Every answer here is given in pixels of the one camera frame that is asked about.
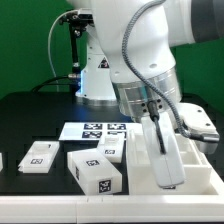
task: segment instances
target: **green wall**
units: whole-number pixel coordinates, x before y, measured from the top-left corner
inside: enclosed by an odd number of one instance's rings
[[[47,58],[48,32],[58,15],[70,8],[65,0],[0,0],[0,98],[29,91],[53,77]],[[184,45],[173,53],[182,90],[199,95],[224,114],[224,40]],[[66,25],[56,27],[52,55],[57,74],[68,74]]]

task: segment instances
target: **white cube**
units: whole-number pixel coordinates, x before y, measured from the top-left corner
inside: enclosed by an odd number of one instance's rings
[[[97,149],[112,163],[121,163],[124,148],[124,133],[103,135]]]

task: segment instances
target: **white block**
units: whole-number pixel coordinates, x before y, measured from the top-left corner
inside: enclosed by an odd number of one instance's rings
[[[2,154],[0,153],[0,171],[3,169]]]
[[[58,149],[59,142],[34,142],[19,164],[19,171],[23,173],[48,173]]]
[[[121,163],[124,147],[124,133],[103,135],[97,149],[112,163]]]
[[[122,191],[121,173],[97,149],[69,152],[68,168],[86,195]]]

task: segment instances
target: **black tabletop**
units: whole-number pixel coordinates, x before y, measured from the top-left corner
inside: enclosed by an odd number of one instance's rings
[[[187,96],[186,101],[195,101]],[[208,110],[213,122],[215,113]],[[18,165],[34,141],[57,141],[65,122],[131,122],[117,106],[93,107],[73,102],[69,93],[12,93],[0,101],[0,195],[82,195],[67,168],[67,152],[94,148],[93,142],[60,142],[60,149],[48,174],[24,174]],[[214,157],[212,165],[217,166]],[[128,194],[125,153],[122,164],[123,191]]]

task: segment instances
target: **black cable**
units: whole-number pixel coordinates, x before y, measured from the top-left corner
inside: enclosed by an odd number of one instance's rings
[[[58,76],[58,77],[55,77],[52,79],[48,79],[47,81],[43,82],[42,84],[35,86],[31,90],[31,92],[38,92],[42,87],[44,87],[46,85],[55,85],[55,86],[64,85],[64,84],[58,84],[58,83],[50,84],[51,82],[55,82],[55,81],[62,80],[62,79],[68,79],[68,76]]]
[[[73,24],[69,24],[69,32],[70,32],[70,42],[72,49],[72,72],[80,74],[80,66],[79,66],[79,55],[78,55],[78,47],[77,47],[77,36],[75,35],[75,27]]]
[[[156,134],[159,140],[159,145],[160,145],[160,153],[165,155],[166,154],[166,149],[165,149],[165,145],[163,142],[163,136],[162,136],[162,132],[159,126],[159,120],[157,118],[154,118],[153,120],[155,126],[156,126]]]

